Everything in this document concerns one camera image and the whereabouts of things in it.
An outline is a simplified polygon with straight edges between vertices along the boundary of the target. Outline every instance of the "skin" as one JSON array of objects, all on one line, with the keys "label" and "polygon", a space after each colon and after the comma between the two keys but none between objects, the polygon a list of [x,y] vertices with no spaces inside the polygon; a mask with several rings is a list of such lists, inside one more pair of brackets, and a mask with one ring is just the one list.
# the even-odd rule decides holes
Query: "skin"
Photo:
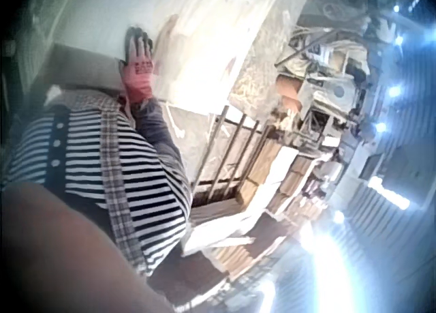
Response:
[{"label": "skin", "polygon": [[2,193],[2,254],[38,312],[173,312],[111,240],[44,187]]}]

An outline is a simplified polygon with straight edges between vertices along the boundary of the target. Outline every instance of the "hand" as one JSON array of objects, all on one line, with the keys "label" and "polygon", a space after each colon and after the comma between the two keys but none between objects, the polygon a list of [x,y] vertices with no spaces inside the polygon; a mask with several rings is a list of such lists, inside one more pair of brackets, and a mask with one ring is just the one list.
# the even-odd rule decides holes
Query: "hand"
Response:
[{"label": "hand", "polygon": [[151,89],[152,46],[152,41],[140,29],[137,29],[136,36],[133,35],[130,38],[127,65],[123,68],[122,76],[130,104],[141,103],[153,97]]}]

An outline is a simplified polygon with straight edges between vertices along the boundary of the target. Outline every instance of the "red glove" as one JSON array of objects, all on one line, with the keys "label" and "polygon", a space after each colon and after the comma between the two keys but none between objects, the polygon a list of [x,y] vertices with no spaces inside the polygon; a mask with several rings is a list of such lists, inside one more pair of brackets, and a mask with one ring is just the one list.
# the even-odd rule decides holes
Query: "red glove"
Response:
[{"label": "red glove", "polygon": [[132,36],[129,43],[127,65],[123,68],[123,82],[130,104],[141,103],[153,97],[151,90],[151,75],[153,62],[151,61],[152,42],[146,33],[138,37]]}]

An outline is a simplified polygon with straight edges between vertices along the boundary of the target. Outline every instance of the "fabric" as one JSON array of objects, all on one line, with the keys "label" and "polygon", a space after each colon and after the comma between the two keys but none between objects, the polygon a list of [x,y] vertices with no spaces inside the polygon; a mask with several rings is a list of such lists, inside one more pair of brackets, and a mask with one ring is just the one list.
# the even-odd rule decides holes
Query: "fabric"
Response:
[{"label": "fabric", "polygon": [[[157,106],[151,101],[142,109],[158,115]],[[126,259],[150,275],[184,235],[191,194],[163,119],[150,117],[161,128],[151,134],[152,145],[119,109],[98,91],[64,93],[27,126],[6,181],[33,181],[63,200],[76,196],[93,202],[108,215],[111,235]],[[147,135],[154,125],[145,120],[138,125]],[[79,211],[96,211],[83,207]],[[97,223],[104,224],[104,218]]]}]

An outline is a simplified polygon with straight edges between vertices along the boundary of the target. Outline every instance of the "striped shirt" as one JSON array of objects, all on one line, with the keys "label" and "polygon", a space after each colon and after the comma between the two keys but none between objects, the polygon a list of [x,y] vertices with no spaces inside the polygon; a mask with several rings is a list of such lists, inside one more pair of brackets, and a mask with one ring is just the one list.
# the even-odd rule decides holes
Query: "striped shirt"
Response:
[{"label": "striped shirt", "polygon": [[[61,188],[107,210],[102,130],[102,111],[96,108],[49,110],[27,126],[13,152],[7,183]],[[129,216],[150,275],[185,234],[191,194],[181,164],[168,164],[121,112],[116,130]]]}]

